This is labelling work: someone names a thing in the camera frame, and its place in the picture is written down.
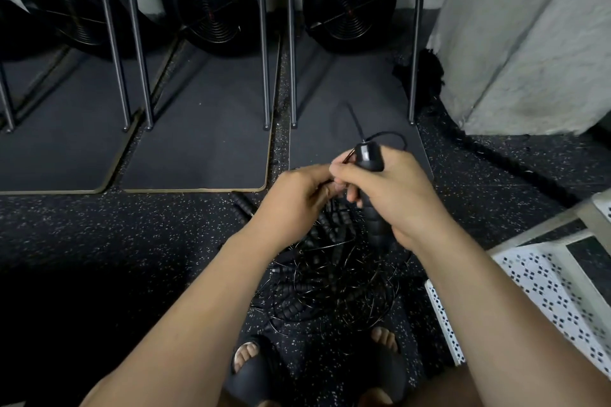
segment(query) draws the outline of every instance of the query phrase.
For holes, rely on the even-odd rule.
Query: concrete pillar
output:
[[[611,110],[611,0],[445,0],[429,45],[467,133],[581,133]]]

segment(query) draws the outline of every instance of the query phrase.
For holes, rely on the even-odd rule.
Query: speckled rubber flooring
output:
[[[562,210],[521,179],[456,148],[426,110],[418,126],[439,195],[485,248]],[[271,180],[288,165],[286,52],[273,134]],[[589,135],[480,140],[579,196],[611,186],[609,151]],[[101,195],[0,197],[0,405],[24,399],[29,406],[78,405],[239,228],[228,195],[121,192],[137,141]],[[609,257],[583,255],[578,260],[599,271],[597,285],[608,290],[610,274],[600,271],[611,272]],[[390,318],[416,386],[451,358],[424,292],[424,271],[416,259],[410,265]],[[249,314],[242,331],[261,326]],[[293,375],[291,405],[349,404],[346,341],[332,334],[274,340]]]

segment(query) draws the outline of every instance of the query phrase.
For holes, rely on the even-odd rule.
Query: black floor mat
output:
[[[149,78],[157,76],[165,55],[162,49],[147,56]],[[47,64],[40,58],[19,63],[7,66],[9,87],[16,94],[23,93]],[[136,60],[125,60],[123,69],[136,115],[128,132],[122,130],[113,64],[76,50],[65,56],[17,111],[14,133],[0,134],[0,194],[97,193],[107,186],[142,104]]]
[[[328,163],[359,142],[349,103],[366,137],[382,131],[402,134],[432,178],[418,129],[408,123],[408,99],[392,75],[390,52],[332,55],[304,34],[296,53],[298,126],[291,130],[291,168]],[[394,135],[376,140],[403,147]]]
[[[270,95],[279,43],[270,42]],[[261,54],[212,56],[186,44],[156,106],[157,121],[128,164],[121,188],[258,191],[267,180],[270,132],[263,129]]]

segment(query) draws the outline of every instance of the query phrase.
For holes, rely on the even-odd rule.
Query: hand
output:
[[[328,164],[280,174],[244,230],[275,256],[310,231],[320,210],[344,185],[334,183]]]
[[[347,199],[359,206],[362,203],[358,188],[368,194],[373,207],[392,226],[395,238],[405,248],[417,250],[439,229],[454,222],[411,153],[382,146],[382,172],[342,164],[348,153],[334,159],[329,168],[335,182],[348,183]]]

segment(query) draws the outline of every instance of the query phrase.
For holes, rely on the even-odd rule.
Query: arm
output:
[[[337,193],[330,178],[328,166],[282,174],[250,222],[81,406],[216,406],[256,287]]]
[[[408,153],[383,148],[386,169],[331,165],[369,195],[397,240],[420,259],[444,303],[487,406],[604,406],[611,383],[556,330],[451,218]],[[357,199],[354,186],[348,198]]]

